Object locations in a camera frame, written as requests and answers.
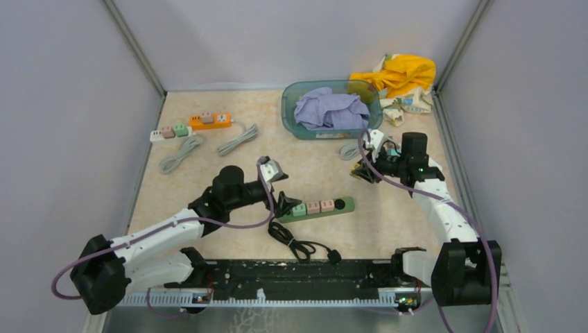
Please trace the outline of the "yellow usb charger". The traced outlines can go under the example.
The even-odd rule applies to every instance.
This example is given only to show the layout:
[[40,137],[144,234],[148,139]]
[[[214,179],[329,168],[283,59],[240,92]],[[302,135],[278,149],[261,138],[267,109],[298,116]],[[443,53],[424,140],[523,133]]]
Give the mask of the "yellow usb charger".
[[355,177],[355,178],[360,178],[361,177],[361,172],[362,172],[362,166],[360,164],[355,164],[351,171],[350,171],[350,175]]

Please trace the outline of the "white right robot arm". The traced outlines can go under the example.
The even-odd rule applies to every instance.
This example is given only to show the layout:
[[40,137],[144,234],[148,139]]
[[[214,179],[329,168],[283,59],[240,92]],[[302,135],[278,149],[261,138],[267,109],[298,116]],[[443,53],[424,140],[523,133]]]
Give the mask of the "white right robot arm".
[[404,189],[421,207],[440,243],[436,255],[418,247],[399,248],[390,276],[399,286],[417,279],[431,287],[441,307],[490,305],[497,301],[502,252],[474,227],[472,218],[451,197],[439,164],[427,153],[428,137],[407,132],[401,147],[380,130],[362,130],[362,155],[351,174],[376,184]]

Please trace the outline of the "green power strip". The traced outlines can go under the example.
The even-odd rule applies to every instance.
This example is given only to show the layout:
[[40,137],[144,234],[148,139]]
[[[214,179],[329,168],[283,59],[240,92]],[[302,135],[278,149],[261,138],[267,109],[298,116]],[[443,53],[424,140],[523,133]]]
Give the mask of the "green power strip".
[[306,220],[311,220],[311,219],[320,219],[320,218],[329,217],[329,216],[349,214],[349,213],[352,213],[356,208],[355,200],[351,196],[334,198],[333,200],[335,202],[335,209],[332,212],[325,212],[325,213],[320,212],[317,214],[310,214],[310,215],[306,214],[306,216],[293,217],[291,215],[291,211],[290,211],[288,214],[285,214],[282,217],[277,218],[277,220],[280,223],[292,223],[292,222],[306,221]]

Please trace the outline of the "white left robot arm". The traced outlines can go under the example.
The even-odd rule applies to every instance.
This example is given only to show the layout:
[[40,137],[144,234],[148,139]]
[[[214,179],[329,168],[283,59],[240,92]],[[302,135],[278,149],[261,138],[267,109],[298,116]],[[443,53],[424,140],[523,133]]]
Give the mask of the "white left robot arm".
[[200,197],[172,217],[126,236],[92,237],[69,274],[88,312],[105,313],[137,289],[183,282],[191,287],[203,285],[208,269],[199,263],[196,251],[159,254],[230,227],[231,212],[243,207],[263,203],[270,219],[287,214],[301,203],[282,191],[273,194],[273,183],[287,178],[274,160],[260,161],[257,179],[251,182],[244,180],[240,167],[225,166]]

